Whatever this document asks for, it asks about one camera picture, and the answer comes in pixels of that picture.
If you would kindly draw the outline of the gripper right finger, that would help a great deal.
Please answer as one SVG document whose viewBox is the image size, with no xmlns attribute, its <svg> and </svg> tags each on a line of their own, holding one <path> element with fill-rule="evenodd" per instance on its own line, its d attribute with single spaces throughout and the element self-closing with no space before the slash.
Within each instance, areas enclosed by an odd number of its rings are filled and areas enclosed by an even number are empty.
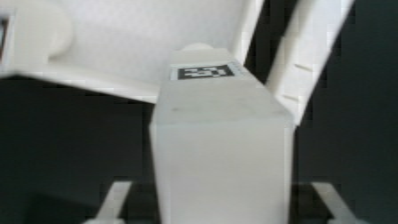
<svg viewBox="0 0 398 224">
<path fill-rule="evenodd" d="M 292 224 L 370 224 L 358 218 L 331 183 L 292 185 Z"/>
</svg>

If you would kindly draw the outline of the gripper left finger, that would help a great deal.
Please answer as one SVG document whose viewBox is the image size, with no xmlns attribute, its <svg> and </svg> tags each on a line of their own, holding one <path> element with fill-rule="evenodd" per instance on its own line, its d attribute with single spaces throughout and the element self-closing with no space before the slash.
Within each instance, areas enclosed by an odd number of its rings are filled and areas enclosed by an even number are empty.
<svg viewBox="0 0 398 224">
<path fill-rule="evenodd" d="M 100 210 L 82 224 L 141 224 L 159 213 L 155 186 L 116 181 L 107 191 Z"/>
</svg>

